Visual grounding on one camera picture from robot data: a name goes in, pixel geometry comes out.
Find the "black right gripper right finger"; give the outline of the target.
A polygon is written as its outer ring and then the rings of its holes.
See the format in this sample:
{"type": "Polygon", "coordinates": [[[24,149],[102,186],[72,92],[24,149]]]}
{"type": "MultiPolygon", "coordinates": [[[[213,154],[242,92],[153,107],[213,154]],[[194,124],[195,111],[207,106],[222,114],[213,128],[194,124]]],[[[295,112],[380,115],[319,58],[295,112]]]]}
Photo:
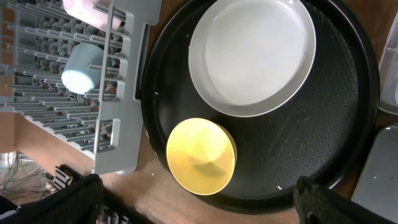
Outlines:
{"type": "Polygon", "coordinates": [[[395,224],[306,176],[298,178],[294,205],[300,224],[395,224]]]}

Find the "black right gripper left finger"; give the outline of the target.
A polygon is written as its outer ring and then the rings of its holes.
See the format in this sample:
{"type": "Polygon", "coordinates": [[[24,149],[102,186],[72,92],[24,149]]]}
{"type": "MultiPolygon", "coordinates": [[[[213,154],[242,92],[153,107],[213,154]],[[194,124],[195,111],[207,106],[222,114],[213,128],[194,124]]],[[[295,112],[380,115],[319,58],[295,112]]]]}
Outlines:
{"type": "Polygon", "coordinates": [[[1,223],[96,223],[103,181],[90,174],[48,197],[1,214],[1,223]]]}

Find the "yellow plastic bowl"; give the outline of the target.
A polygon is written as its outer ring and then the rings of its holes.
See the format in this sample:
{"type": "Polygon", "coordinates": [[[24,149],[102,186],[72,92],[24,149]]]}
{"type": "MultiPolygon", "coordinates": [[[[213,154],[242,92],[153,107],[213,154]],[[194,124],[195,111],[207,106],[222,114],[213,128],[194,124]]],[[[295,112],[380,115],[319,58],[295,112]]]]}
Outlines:
{"type": "Polygon", "coordinates": [[[207,119],[190,118],[170,133],[166,158],[172,176],[185,190],[213,195],[232,179],[238,150],[224,127],[207,119]]]}

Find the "pink plastic cup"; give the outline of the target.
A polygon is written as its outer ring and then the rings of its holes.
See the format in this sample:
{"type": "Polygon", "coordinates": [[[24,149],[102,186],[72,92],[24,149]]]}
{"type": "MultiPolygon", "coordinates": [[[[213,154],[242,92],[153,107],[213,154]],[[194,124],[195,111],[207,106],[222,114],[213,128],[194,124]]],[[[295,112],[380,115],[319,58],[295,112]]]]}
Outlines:
{"type": "Polygon", "coordinates": [[[95,3],[108,7],[111,0],[63,0],[63,7],[69,15],[105,31],[108,25],[108,14],[95,9],[95,3]]]}

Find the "light blue plastic cup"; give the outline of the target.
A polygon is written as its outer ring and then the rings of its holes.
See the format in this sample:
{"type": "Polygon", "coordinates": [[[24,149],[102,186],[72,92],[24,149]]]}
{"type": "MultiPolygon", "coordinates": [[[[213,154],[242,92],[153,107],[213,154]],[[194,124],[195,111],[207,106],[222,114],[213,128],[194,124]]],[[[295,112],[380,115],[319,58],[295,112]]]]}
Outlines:
{"type": "Polygon", "coordinates": [[[103,53],[104,50],[94,44],[74,46],[62,73],[63,85],[81,95],[95,89],[100,84],[101,71],[89,69],[89,65],[102,65],[103,53]]]}

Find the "pale grey round plate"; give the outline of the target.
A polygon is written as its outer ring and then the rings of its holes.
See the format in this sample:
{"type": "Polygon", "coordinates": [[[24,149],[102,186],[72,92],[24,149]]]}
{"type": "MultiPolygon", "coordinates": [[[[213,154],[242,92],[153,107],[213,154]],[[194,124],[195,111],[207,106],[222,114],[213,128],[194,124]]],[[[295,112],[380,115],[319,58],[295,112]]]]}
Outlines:
{"type": "Polygon", "coordinates": [[[212,108],[254,117],[288,102],[305,83],[317,37],[299,0],[217,0],[202,15],[188,51],[192,82],[212,108]]]}

